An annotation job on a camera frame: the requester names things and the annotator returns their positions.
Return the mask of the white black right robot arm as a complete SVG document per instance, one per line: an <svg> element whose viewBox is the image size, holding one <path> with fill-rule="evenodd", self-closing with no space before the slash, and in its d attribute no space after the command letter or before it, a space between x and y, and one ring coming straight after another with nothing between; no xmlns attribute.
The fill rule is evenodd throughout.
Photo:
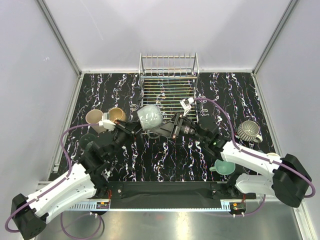
<svg viewBox="0 0 320 240"><path fill-rule="evenodd" d="M298 158L292 154L272 156L262 153L223 137L218 126L209 116L192 122L181 113L163 123L159 113L149 113L147 124L152 133L166 138L179 136L191 138L200 143L203 151L211 158L243 166L257 175L240 174L226 186L226 192L233 199L243 194L255 193L275 196L282 203L297 208L306 197L312 179Z"/></svg>

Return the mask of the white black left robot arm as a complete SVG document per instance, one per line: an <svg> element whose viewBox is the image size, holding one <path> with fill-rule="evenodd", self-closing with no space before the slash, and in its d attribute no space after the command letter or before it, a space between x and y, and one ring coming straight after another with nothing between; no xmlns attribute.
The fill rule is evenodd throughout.
<svg viewBox="0 0 320 240"><path fill-rule="evenodd" d="M101 120L97 125L105 131L85 143L77 163L67 156L68 170L63 175L34 193L27 196L20 193L12 199L7 222L15 223L15 232L23 239L39 235L51 220L72 205L107 195L104 171L112 165L122 146L141 133L142 127L138 121L121 120Z"/></svg>

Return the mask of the tan round ceramic mug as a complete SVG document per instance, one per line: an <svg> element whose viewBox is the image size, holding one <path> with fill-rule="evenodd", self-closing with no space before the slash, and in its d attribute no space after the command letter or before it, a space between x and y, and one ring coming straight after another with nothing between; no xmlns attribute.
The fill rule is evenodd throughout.
<svg viewBox="0 0 320 240"><path fill-rule="evenodd" d="M118 121L125 122L127 120L127 116L121 108L114 107L108 111L108 120L113 123L116 123Z"/></svg>

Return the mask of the grey speckled ceramic mug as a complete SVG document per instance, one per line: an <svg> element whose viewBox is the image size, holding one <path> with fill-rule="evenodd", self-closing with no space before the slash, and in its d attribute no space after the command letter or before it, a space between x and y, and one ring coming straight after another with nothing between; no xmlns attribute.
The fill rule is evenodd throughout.
<svg viewBox="0 0 320 240"><path fill-rule="evenodd" d="M150 131L163 123L161 110L156 105L145 105L137 111L138 120L144 131Z"/></svg>

